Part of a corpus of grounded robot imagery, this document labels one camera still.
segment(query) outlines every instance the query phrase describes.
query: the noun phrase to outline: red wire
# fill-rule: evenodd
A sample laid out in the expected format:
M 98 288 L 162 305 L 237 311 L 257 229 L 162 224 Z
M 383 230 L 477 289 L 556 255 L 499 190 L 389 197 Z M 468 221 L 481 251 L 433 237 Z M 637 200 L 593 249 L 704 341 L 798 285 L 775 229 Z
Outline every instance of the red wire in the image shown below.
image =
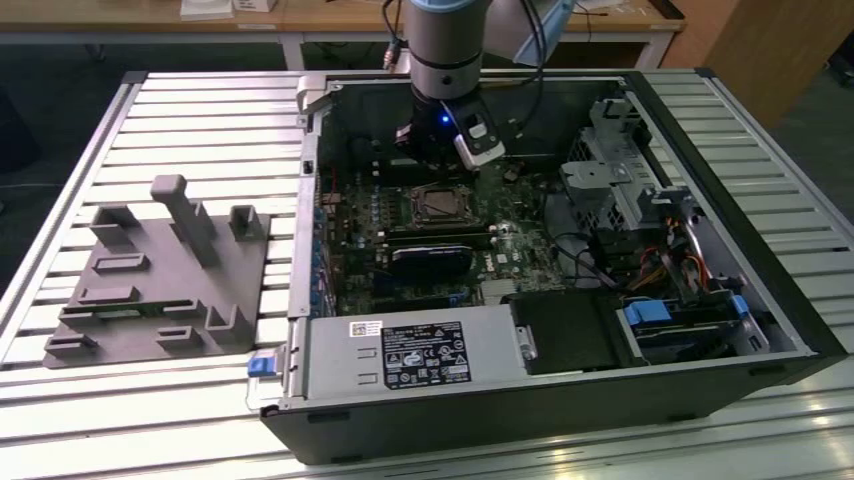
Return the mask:
M 645 257 L 649 253 L 655 252 L 657 249 L 655 247 L 649 247 L 643 251 L 643 255 L 640 255 L 640 273 L 637 274 L 637 278 L 643 278 L 643 262 L 645 262 Z

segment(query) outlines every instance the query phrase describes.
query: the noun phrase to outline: white paper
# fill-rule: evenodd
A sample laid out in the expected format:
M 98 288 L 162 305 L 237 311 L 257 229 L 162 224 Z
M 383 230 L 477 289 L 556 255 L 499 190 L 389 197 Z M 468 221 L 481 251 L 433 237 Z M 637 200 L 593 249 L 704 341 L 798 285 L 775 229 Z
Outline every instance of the white paper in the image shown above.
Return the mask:
M 575 2 L 575 11 L 583 12 L 584 9 L 593 10 L 596 8 L 613 7 L 616 5 L 621 5 L 623 3 L 625 3 L 625 0 L 577 0 Z
M 276 0 L 233 0 L 234 10 L 245 12 L 269 12 Z
M 181 0 L 181 20 L 217 20 L 233 18 L 230 0 Z

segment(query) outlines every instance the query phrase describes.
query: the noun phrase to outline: motherboard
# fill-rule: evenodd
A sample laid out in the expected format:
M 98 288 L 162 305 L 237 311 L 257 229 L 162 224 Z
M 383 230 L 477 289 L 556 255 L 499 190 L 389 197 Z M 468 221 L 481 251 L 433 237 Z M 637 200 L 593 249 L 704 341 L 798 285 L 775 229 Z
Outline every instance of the motherboard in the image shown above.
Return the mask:
M 337 315 L 495 304 L 565 285 L 544 178 L 519 162 L 415 186 L 381 173 L 322 195 Z

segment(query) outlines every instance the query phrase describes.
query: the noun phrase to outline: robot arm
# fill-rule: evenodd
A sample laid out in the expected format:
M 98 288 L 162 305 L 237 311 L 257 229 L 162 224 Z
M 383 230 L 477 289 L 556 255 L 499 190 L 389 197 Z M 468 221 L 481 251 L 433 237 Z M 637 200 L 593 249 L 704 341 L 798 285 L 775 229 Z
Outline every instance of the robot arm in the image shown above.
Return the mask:
M 573 0 L 405 0 L 415 109 L 412 123 L 397 132 L 397 144 L 413 157 L 440 157 L 436 149 L 448 139 L 468 170 L 503 156 L 504 146 L 477 95 L 480 63 L 487 51 L 539 65 L 540 46 L 525 21 L 525 3 L 541 19 L 547 57 Z

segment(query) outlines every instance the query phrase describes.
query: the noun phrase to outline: circuit board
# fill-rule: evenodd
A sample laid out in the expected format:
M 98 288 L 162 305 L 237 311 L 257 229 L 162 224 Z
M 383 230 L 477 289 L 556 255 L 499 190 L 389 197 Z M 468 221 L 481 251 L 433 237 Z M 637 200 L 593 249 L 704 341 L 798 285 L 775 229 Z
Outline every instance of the circuit board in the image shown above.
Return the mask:
M 564 275 L 541 230 L 540 182 L 500 162 L 465 181 L 416 186 L 385 186 L 356 175 L 340 193 L 324 197 L 337 315 L 493 303 L 480 288 L 493 280 L 509 280 L 515 291 L 561 288 Z M 395 235 L 404 245 L 388 245 Z M 395 251 L 440 246 L 465 249 L 467 271 L 427 282 L 400 280 L 389 271 Z

